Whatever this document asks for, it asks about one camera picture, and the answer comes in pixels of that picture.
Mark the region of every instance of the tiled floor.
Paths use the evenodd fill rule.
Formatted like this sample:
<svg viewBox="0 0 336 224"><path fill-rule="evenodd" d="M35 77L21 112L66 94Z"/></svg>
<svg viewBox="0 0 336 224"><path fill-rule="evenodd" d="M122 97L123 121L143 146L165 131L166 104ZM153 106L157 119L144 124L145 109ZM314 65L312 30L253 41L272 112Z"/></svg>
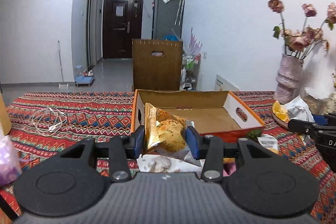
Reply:
<svg viewBox="0 0 336 224"><path fill-rule="evenodd" d="M10 105L17 97L25 92L108 92L108 91L132 91L133 66L131 59L105 59L93 68L95 81L88 87L80 85L78 88L70 86L60 89L55 85L4 85L3 99L5 105Z"/></svg>

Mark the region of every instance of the mop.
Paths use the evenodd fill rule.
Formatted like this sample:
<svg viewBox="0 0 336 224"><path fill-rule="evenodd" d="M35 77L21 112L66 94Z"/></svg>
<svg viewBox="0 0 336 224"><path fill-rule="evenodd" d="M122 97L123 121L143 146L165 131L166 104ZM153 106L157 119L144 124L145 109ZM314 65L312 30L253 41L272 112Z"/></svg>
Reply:
<svg viewBox="0 0 336 224"><path fill-rule="evenodd" d="M67 89L69 84L68 83L64 83L64 76L63 76L63 68L62 68L62 60L61 60L61 44L58 41L58 56L59 56L59 65L61 67L61 74L62 74L62 83L58 84L58 88L60 89Z"/></svg>
<svg viewBox="0 0 336 224"><path fill-rule="evenodd" d="M185 3L185 0L180 0L179 4L178 4L178 10L177 10L177 14L176 14L176 19L175 19L175 25L177 23L177 20L179 18L179 14L180 14L180 21L179 21L179 26L181 25L181 21L182 21L182 14L183 14L183 9L184 9L184 3Z"/></svg>

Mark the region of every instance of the blue gripper pad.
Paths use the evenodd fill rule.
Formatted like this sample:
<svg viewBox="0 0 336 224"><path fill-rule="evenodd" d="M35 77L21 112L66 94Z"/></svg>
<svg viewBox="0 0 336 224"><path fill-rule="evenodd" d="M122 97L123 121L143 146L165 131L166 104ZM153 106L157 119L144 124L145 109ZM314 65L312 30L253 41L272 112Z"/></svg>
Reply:
<svg viewBox="0 0 336 224"><path fill-rule="evenodd" d="M328 123L328 120L323 115L313 115L313 118L319 126L325 126Z"/></svg>
<svg viewBox="0 0 336 224"><path fill-rule="evenodd" d="M145 134L145 127L140 126L137 128L137 130L134 132L134 137L135 137L135 158L139 158L141 152L142 152L142 147L143 147L143 139L144 139L144 134Z"/></svg>
<svg viewBox="0 0 336 224"><path fill-rule="evenodd" d="M192 127L187 127L185 131L185 140L189 146L190 152L193 155L194 159L200 159L200 150L199 150L199 140L197 136L194 135Z"/></svg>

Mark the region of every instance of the pink vase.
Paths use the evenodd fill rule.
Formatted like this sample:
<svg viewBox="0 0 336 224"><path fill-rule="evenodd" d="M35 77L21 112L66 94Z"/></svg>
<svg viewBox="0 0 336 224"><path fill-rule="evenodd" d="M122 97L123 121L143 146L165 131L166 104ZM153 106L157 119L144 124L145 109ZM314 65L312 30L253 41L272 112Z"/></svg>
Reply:
<svg viewBox="0 0 336 224"><path fill-rule="evenodd" d="M276 81L278 82L274 99L286 104L293 99L294 91L300 86L303 61L283 54Z"/></svg>

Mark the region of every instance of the table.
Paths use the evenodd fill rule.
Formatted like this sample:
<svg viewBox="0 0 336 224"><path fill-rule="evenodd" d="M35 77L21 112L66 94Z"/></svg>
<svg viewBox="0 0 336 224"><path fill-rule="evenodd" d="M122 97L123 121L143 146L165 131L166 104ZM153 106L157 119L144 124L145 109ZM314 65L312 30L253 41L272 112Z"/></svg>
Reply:
<svg viewBox="0 0 336 224"><path fill-rule="evenodd" d="M320 195L311 215L321 223L334 223L336 216L335 174L322 159L313 140L305 146L295 134L281 128L271 115L272 91L236 92L265 122L264 133L277 138L283 157L300 165L320 180ZM97 142L113 136L130 135L134 93L26 93L16 99L8 113L13 123L10 137L20 152L23 171L88 136ZM57 107L67 113L68 122L51 137L36 134L29 119L33 112L45 107ZM138 171L136 161L129 161L131 173ZM106 160L99 160L97 170L108 175ZM13 186L0 190L1 195L18 214L21 211L13 196Z"/></svg>

